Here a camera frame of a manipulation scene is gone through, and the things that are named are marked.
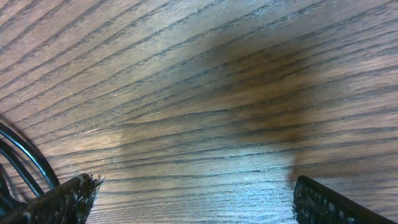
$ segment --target tabletop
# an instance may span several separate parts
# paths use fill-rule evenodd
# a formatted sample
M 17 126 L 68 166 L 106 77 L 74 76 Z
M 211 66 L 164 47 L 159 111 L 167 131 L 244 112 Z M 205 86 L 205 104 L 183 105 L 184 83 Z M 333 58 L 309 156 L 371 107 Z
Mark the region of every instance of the tabletop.
M 397 44 L 390 0 L 0 0 L 0 116 L 88 223 L 295 223 L 299 175 L 398 222 Z

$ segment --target wooden table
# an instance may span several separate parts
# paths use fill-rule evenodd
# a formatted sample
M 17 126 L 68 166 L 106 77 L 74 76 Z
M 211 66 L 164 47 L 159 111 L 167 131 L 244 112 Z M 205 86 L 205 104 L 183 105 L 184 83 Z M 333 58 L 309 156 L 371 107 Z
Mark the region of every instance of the wooden table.
M 2 119 L 106 178 L 89 223 L 295 223 L 302 174 L 398 222 L 397 1 L 1 0 L 0 44 Z

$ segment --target wooden surface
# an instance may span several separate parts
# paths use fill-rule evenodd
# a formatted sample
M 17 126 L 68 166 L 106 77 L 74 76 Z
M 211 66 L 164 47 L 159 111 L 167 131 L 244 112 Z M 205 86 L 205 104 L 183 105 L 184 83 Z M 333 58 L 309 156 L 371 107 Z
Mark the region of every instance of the wooden surface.
M 294 223 L 301 174 L 398 222 L 397 1 L 1 0 L 0 44 L 2 119 L 106 177 L 89 223 Z

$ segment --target black wire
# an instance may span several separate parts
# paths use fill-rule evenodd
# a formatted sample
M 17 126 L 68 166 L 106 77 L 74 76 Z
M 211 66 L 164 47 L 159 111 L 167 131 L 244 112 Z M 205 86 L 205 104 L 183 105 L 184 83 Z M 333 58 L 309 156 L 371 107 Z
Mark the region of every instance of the black wire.
M 35 179 L 27 171 L 24 165 L 20 162 L 18 157 L 13 153 L 12 148 L 9 147 L 4 141 L 0 140 L 0 153 L 10 162 L 18 174 L 24 179 L 25 183 L 33 191 L 36 197 L 44 194 L 43 190 L 36 183 Z
M 40 152 L 33 149 L 32 146 L 27 144 L 21 137 L 19 137 L 14 131 L 9 129 L 6 125 L 0 122 L 0 134 L 10 140 L 13 144 L 15 144 L 22 152 L 24 152 L 29 159 L 33 161 L 39 171 L 42 173 L 44 178 L 51 189 L 54 189 L 56 186 L 60 185 L 57 176 L 52 170 L 50 164 L 44 158 Z
M 2 165 L 0 165 L 0 191 L 3 195 L 10 195 L 10 191 L 8 190 L 7 182 L 4 178 L 3 171 L 4 169 L 2 168 Z

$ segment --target black cable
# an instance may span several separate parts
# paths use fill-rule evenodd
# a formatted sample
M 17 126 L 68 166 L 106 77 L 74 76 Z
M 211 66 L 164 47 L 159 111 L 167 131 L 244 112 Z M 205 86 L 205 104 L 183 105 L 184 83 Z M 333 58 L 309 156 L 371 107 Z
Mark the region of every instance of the black cable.
M 0 153 L 10 162 L 10 164 L 15 168 L 18 174 L 24 179 L 25 183 L 33 191 L 36 197 L 44 194 L 43 190 L 37 184 L 35 179 L 27 171 L 24 165 L 20 162 L 18 157 L 13 153 L 12 148 L 8 146 L 4 141 L 0 140 Z
M 0 192 L 3 195 L 10 195 L 10 191 L 8 190 L 7 182 L 4 178 L 3 171 L 4 169 L 2 168 L 2 165 L 0 165 Z
M 0 134 L 10 140 L 13 144 L 15 144 L 22 152 L 24 152 L 29 159 L 33 161 L 39 171 L 42 173 L 44 178 L 51 189 L 54 189 L 56 186 L 60 185 L 57 176 L 52 170 L 50 164 L 44 158 L 40 152 L 36 151 L 32 146 L 27 144 L 21 137 L 19 137 L 14 131 L 9 129 L 6 125 L 0 122 Z

